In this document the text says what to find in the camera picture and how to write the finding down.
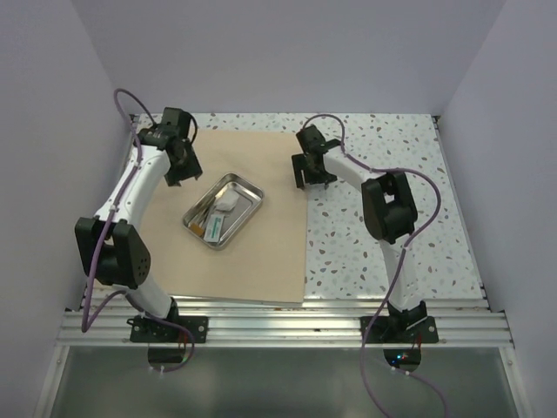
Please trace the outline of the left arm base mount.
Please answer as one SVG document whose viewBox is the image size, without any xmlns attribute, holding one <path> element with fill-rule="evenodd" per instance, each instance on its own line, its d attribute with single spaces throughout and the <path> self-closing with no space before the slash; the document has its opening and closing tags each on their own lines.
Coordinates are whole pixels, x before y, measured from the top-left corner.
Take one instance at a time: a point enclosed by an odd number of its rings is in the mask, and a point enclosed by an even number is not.
<svg viewBox="0 0 557 418">
<path fill-rule="evenodd" d="M 188 342 L 205 343 L 209 330 L 206 316 L 179 316 L 171 325 L 137 315 L 129 318 L 126 324 L 131 327 L 130 341 L 134 343 L 177 343 L 184 338 Z"/>
</svg>

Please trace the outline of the brown adhesive bandage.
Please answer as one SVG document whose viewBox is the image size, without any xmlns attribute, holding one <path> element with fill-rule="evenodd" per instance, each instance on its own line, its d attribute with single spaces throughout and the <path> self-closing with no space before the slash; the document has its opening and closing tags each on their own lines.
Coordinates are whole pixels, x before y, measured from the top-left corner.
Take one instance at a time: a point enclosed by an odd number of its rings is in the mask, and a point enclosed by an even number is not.
<svg viewBox="0 0 557 418">
<path fill-rule="evenodd" d="M 205 229 L 196 222 L 191 222 L 188 225 L 188 228 L 191 232 L 193 232 L 196 236 L 203 238 L 205 235 Z"/>
</svg>

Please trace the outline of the beige wooden board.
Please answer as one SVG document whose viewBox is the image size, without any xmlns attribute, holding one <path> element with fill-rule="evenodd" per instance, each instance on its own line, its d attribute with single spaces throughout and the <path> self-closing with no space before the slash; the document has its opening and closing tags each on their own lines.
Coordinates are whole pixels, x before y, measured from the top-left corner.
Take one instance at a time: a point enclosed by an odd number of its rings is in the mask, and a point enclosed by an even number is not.
<svg viewBox="0 0 557 418">
<path fill-rule="evenodd" d="M 180 187 L 160 181 L 139 234 L 154 280 L 169 294 L 297 304 L 305 294 L 307 197 L 295 186 L 292 133 L 202 130 L 193 146 L 203 169 Z M 183 224 L 185 213 L 227 173 L 264 192 L 262 206 L 221 250 Z"/>
</svg>

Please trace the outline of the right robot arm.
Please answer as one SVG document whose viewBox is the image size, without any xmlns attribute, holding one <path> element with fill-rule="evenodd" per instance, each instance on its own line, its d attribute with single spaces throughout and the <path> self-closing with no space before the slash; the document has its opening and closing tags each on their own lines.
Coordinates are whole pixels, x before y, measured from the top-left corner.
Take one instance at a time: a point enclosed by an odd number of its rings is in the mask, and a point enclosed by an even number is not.
<svg viewBox="0 0 557 418">
<path fill-rule="evenodd" d="M 410 340 L 427 313 L 407 254 L 406 240 L 415 232 L 418 211 L 406 174 L 358 162 L 346 153 L 341 141 L 325 139 L 315 125 L 303 127 L 296 138 L 301 153 L 292 156 L 292 167 L 298 189 L 342 179 L 360 193 L 363 222 L 379 242 L 389 276 L 387 330 L 397 341 Z"/>
</svg>

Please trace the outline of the green white sachet packet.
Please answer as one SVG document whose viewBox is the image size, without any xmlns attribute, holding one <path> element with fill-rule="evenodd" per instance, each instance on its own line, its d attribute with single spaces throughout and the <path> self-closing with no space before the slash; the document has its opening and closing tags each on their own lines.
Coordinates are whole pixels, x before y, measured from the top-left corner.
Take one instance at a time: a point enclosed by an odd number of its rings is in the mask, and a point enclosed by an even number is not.
<svg viewBox="0 0 557 418">
<path fill-rule="evenodd" d="M 205 224 L 204 241 L 208 243 L 218 243 L 220 240 L 225 215 L 223 213 L 211 214 Z"/>
</svg>

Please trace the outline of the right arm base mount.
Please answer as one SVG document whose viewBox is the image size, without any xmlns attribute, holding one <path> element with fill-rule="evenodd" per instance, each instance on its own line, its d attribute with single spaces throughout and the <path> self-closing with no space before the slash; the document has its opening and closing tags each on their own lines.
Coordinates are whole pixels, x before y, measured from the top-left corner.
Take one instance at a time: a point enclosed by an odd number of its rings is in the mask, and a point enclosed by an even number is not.
<svg viewBox="0 0 557 418">
<path fill-rule="evenodd" d="M 387 316 L 380 314 L 367 336 L 366 329 L 373 316 L 359 318 L 360 333 L 366 344 L 435 344 L 440 341 L 435 319 L 428 314 L 423 300 L 416 307 L 402 311 L 388 301 L 386 311 Z"/>
</svg>

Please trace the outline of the white gauze pad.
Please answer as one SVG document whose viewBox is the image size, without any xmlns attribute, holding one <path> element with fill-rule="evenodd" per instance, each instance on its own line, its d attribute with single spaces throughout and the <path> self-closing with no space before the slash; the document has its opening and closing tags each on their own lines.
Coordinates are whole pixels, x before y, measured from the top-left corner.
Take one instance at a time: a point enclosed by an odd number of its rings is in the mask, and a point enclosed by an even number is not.
<svg viewBox="0 0 557 418">
<path fill-rule="evenodd" d="M 238 204 L 239 195 L 233 190 L 229 190 L 224 193 L 221 200 L 218 202 L 217 211 L 219 212 L 231 212 Z"/>
</svg>

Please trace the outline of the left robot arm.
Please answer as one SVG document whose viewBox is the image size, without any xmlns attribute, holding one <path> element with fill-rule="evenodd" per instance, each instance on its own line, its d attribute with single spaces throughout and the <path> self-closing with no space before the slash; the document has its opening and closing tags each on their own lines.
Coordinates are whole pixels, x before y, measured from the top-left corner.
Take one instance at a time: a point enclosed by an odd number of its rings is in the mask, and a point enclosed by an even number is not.
<svg viewBox="0 0 557 418">
<path fill-rule="evenodd" d="M 198 124 L 186 111 L 167 107 L 159 122 L 137 133 L 124 172 L 110 197 L 90 218 L 75 225 L 87 285 L 111 287 L 154 316 L 150 330 L 161 341 L 175 340 L 181 321 L 172 299 L 153 279 L 151 254 L 139 227 L 158 184 L 179 186 L 202 174 L 193 139 Z"/>
</svg>

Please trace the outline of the stainless steel tray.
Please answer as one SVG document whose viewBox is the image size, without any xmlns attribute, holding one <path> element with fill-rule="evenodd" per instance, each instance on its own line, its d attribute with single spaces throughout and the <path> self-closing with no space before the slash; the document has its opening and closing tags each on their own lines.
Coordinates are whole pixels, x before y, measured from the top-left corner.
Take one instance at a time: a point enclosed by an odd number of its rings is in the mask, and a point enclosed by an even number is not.
<svg viewBox="0 0 557 418">
<path fill-rule="evenodd" d="M 183 216 L 186 230 L 213 250 L 224 249 L 262 206 L 264 191 L 228 172 Z"/>
</svg>

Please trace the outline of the small metal scissors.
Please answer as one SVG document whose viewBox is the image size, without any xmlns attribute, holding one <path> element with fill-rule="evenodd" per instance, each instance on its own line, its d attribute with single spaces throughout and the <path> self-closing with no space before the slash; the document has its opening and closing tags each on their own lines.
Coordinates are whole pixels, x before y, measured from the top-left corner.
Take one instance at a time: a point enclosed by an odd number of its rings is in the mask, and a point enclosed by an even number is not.
<svg viewBox="0 0 557 418">
<path fill-rule="evenodd" d="M 212 200 L 208 203 L 206 208 L 201 212 L 199 215 L 199 223 L 203 225 L 211 214 L 217 209 L 218 202 L 221 200 L 220 196 L 215 196 Z"/>
</svg>

